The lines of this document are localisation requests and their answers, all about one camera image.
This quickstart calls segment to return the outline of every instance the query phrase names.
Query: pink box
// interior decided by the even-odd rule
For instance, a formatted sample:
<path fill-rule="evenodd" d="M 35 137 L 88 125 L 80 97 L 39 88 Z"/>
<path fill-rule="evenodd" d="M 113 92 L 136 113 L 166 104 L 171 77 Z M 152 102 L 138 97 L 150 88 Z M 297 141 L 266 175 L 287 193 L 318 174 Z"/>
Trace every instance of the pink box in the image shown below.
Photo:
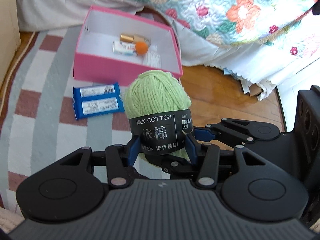
<path fill-rule="evenodd" d="M 82 26 L 75 53 L 73 77 L 78 80 L 128 86 L 137 76 L 155 68 L 142 65 L 143 56 L 113 53 L 121 33 L 151 39 L 149 50 L 160 54 L 160 69 L 175 78 L 183 74 L 180 54 L 171 27 L 119 10 L 93 5 Z"/>

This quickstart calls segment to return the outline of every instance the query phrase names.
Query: yarn label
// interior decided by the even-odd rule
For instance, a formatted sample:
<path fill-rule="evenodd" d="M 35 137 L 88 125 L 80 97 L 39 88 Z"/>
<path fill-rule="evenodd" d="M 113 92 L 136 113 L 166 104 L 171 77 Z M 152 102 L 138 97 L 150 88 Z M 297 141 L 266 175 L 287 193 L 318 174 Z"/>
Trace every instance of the yarn label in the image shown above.
<path fill-rule="evenodd" d="M 184 148 L 186 134 L 194 133 L 190 109 L 149 114 L 129 120 L 132 135 L 139 135 L 141 151 L 163 155 Z"/>
<path fill-rule="evenodd" d="M 114 85 L 80 88 L 82 98 L 115 93 Z"/>
<path fill-rule="evenodd" d="M 106 98 L 82 102 L 84 114 L 94 114 L 119 109 L 117 98 Z"/>

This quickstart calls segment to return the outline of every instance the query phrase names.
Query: green yarn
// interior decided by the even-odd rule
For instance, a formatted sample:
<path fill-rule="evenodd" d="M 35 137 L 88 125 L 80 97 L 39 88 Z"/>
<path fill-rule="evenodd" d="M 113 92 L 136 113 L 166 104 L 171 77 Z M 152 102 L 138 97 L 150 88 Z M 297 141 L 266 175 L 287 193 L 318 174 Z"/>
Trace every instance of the green yarn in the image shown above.
<path fill-rule="evenodd" d="M 128 119 L 148 114 L 188 109 L 191 100 L 171 73 L 150 70 L 138 76 L 122 96 Z M 185 149 L 171 153 L 186 159 Z"/>

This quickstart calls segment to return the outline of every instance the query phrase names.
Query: blue snack wrapper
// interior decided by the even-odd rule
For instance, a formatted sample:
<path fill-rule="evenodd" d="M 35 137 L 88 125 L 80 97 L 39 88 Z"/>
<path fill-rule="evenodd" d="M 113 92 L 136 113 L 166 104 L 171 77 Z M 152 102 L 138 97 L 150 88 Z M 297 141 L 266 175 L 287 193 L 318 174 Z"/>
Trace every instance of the blue snack wrapper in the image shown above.
<path fill-rule="evenodd" d="M 119 84 L 73 88 L 76 119 L 101 114 L 124 112 Z"/>

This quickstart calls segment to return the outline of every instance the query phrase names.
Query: cardboard piece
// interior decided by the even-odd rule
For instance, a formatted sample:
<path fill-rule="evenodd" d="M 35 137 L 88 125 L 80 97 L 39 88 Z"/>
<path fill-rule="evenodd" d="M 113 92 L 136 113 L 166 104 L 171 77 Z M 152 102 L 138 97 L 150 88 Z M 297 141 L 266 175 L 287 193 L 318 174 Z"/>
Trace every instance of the cardboard piece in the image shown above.
<path fill-rule="evenodd" d="M 139 74 L 156 69 L 143 64 L 143 56 L 113 53 L 113 42 L 122 33 L 151 39 L 150 51 L 160 55 L 160 69 L 175 78 L 183 74 L 173 29 L 167 25 L 131 14 L 93 5 L 82 26 L 76 46 L 75 79 L 129 86 Z"/>
<path fill-rule="evenodd" d="M 257 84 L 252 84 L 249 89 L 251 97 L 257 96 L 263 91 L 263 89 L 258 87 Z"/>
<path fill-rule="evenodd" d="M 0 84 L 20 46 L 16 0 L 0 0 Z"/>

